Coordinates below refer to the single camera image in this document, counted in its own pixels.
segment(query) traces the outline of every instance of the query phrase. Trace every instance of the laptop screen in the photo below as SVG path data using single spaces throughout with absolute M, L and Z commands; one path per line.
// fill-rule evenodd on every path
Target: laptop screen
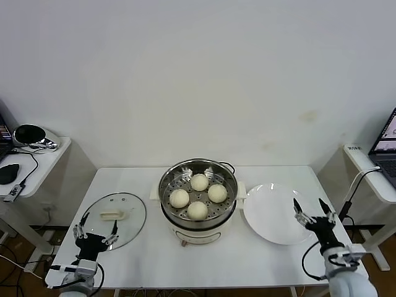
M 396 109 L 390 115 L 370 153 L 396 153 Z

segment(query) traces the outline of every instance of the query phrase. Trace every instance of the glass lid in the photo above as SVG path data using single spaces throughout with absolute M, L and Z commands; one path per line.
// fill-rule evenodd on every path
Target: glass lid
M 117 220 L 118 240 L 109 245 L 108 251 L 120 248 L 132 241 L 141 231 L 146 221 L 146 207 L 134 194 L 120 192 L 102 197 L 84 213 L 89 213 L 84 226 L 84 233 L 93 233 L 109 237 Z

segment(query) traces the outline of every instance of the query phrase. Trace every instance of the speaker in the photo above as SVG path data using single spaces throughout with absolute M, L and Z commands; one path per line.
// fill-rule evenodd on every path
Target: speaker
M 53 152 L 61 145 L 61 139 L 58 136 L 35 125 L 19 126 L 12 136 L 16 146 L 27 146 L 33 151 L 40 150 L 40 153 Z

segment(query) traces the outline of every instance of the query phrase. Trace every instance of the pot base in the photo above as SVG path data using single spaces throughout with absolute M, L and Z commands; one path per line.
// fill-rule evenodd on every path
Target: pot base
M 189 231 L 170 223 L 171 232 L 181 241 L 182 246 L 189 244 L 207 244 L 218 240 L 228 231 L 231 225 L 229 218 L 224 224 L 207 231 Z

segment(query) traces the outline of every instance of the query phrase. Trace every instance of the white plate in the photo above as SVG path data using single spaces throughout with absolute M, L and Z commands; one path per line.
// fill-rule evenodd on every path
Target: white plate
M 243 212 L 252 229 L 277 244 L 298 244 L 312 232 L 295 218 L 293 198 L 303 211 L 312 213 L 309 201 L 296 190 L 281 184 L 261 184 L 251 189 L 244 200 Z

